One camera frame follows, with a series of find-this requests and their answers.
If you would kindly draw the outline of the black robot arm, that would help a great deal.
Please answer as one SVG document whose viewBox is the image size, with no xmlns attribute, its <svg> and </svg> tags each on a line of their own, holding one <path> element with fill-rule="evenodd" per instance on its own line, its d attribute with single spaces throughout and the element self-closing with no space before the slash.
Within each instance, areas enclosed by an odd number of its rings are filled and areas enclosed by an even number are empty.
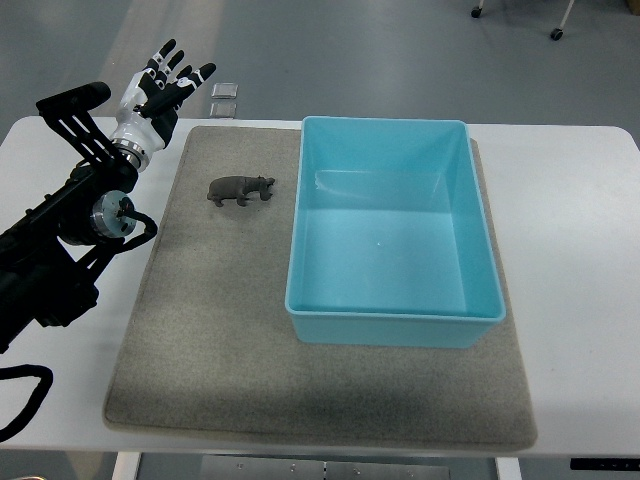
<svg viewBox="0 0 640 480">
<path fill-rule="evenodd" d="M 42 99 L 45 123 L 82 157 L 64 185 L 1 236 L 1 348 L 37 321 L 66 327 L 97 304 L 97 279 L 118 254 L 152 240 L 156 223 L 129 198 L 138 171 L 90 110 L 111 95 L 92 82 Z"/>
</svg>

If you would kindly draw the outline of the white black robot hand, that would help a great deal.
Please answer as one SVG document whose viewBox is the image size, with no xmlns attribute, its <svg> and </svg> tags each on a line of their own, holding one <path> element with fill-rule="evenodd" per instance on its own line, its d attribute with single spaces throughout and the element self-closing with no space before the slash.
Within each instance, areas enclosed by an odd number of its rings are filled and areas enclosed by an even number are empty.
<svg viewBox="0 0 640 480">
<path fill-rule="evenodd" d="M 176 45 L 169 40 L 134 74 L 116 110 L 111 141 L 138 171 L 169 145 L 178 110 L 216 70 L 213 63 L 180 68 L 184 52 Z"/>
</svg>

